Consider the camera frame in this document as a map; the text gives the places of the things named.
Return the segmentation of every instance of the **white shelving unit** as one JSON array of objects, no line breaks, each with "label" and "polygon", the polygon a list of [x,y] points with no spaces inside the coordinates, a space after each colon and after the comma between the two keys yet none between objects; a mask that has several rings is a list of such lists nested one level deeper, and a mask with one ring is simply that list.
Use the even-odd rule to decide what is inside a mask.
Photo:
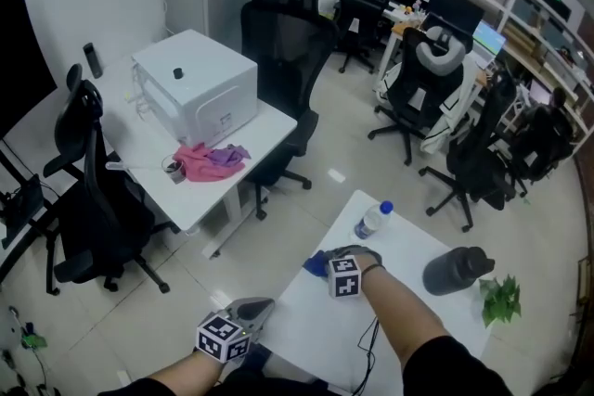
[{"label": "white shelving unit", "polygon": [[[576,87],[581,87],[586,91],[586,95],[589,97],[589,100],[594,102],[594,93],[592,93],[590,89],[590,84],[588,82],[584,82],[583,77],[580,77],[561,57],[561,55],[557,52],[557,50],[548,42],[543,35],[538,31],[536,28],[531,27],[528,25],[524,20],[520,19],[516,14],[513,13],[512,9],[516,3],[516,0],[506,0],[505,4],[501,4],[498,0],[481,0],[491,6],[495,11],[501,13],[501,19],[497,25],[497,30],[499,32],[503,32],[506,25],[509,21],[512,21],[519,30],[527,32],[530,36],[534,37],[538,42],[548,50],[548,54],[552,55],[561,65],[564,66],[565,74],[567,78],[571,78],[575,81],[577,86],[571,86],[568,84],[563,77],[558,74],[551,66],[547,63],[542,65],[539,69],[535,67],[535,61],[533,58],[529,58],[526,55],[523,55],[518,48],[514,45],[506,44],[504,46],[504,50],[513,57],[516,61],[522,64],[532,75],[534,75],[540,82],[545,85],[550,91],[554,89],[554,85],[551,83],[554,80],[558,85],[562,86],[565,91],[567,92],[568,97],[572,99],[573,102],[577,101],[579,96],[575,92]],[[552,18],[559,23],[564,30],[567,32],[567,35],[571,37],[574,44],[579,46],[579,48],[589,56],[589,59],[592,63],[594,63],[594,52],[591,48],[588,47],[586,42],[574,31],[570,29],[567,22],[557,13],[555,12],[551,6],[546,4],[543,0],[532,0],[534,3],[541,6],[545,9]],[[594,133],[594,123],[590,124],[589,126],[585,124],[584,120],[582,119],[580,113],[575,110],[574,106],[565,105],[567,112],[569,115],[574,119],[575,123],[577,124],[578,128],[583,133],[583,136],[580,138],[579,143],[575,147],[574,154],[579,150],[579,148],[589,139],[589,137]]]}]

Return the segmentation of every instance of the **purple cloth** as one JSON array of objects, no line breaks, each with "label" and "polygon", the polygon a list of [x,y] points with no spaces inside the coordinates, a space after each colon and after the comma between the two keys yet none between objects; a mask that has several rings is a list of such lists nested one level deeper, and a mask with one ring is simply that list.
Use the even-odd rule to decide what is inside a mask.
[{"label": "purple cloth", "polygon": [[208,157],[214,165],[222,167],[235,167],[243,159],[251,159],[250,153],[242,146],[229,144],[226,148],[216,148]]}]

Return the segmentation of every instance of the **white box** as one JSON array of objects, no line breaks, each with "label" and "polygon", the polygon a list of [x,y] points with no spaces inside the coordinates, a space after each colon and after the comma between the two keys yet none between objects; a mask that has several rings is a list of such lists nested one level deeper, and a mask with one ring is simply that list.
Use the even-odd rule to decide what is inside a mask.
[{"label": "white box", "polygon": [[189,147],[213,146],[257,113],[256,63],[193,30],[149,46],[133,60],[149,106]]},{"label": "white box", "polygon": [[355,257],[328,261],[328,283],[330,295],[335,299],[361,295],[361,268]]},{"label": "white box", "polygon": [[215,315],[196,329],[196,347],[226,363],[248,352],[251,337],[237,324]]}]

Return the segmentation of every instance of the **tiled floor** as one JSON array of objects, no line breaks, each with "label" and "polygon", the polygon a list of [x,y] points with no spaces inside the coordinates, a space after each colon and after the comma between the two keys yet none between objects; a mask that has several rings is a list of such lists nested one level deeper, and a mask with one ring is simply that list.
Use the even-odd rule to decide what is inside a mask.
[{"label": "tiled floor", "polygon": [[[196,324],[219,303],[254,295],[278,297],[358,188],[393,200],[398,213],[448,246],[483,247],[497,260],[497,275],[517,276],[523,317],[495,325],[483,357],[514,394],[530,394],[559,367],[571,348],[576,262],[586,254],[574,165],[536,184],[529,201],[515,199],[502,212],[483,202],[472,205],[475,228],[462,234],[456,204],[432,218],[424,212],[446,190],[430,176],[419,177],[417,170],[426,164],[445,170],[445,157],[423,157],[413,146],[408,168],[398,135],[368,141],[368,131],[385,123],[373,113],[373,78],[355,63],[339,74],[340,61],[331,57],[320,75],[312,96],[320,123],[307,155],[290,166],[310,177],[314,187],[305,191],[281,179],[266,206],[267,219],[260,223],[250,217],[212,261],[202,257],[204,242],[199,239],[154,239],[145,255],[171,293],[160,294],[131,264],[116,294],[91,282],[63,285],[58,297],[49,297],[44,292],[43,243],[26,253],[0,297],[17,306],[23,320],[33,321],[47,338],[49,347],[40,356],[50,384],[77,396],[117,388],[119,370],[138,378],[186,355]],[[20,350],[16,358],[26,378],[41,380],[32,354]],[[271,372],[284,374],[282,368],[276,362]],[[0,387],[8,381],[0,364]]]}]

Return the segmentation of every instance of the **black sleeve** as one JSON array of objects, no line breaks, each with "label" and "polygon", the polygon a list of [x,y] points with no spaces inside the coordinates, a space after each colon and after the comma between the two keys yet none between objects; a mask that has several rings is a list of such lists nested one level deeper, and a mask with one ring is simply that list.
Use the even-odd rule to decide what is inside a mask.
[{"label": "black sleeve", "polygon": [[452,337],[433,339],[415,351],[403,380],[405,396],[511,396],[503,379]]},{"label": "black sleeve", "polygon": [[102,392],[99,396],[175,396],[164,384],[154,379],[144,378],[135,381],[121,390]]}]

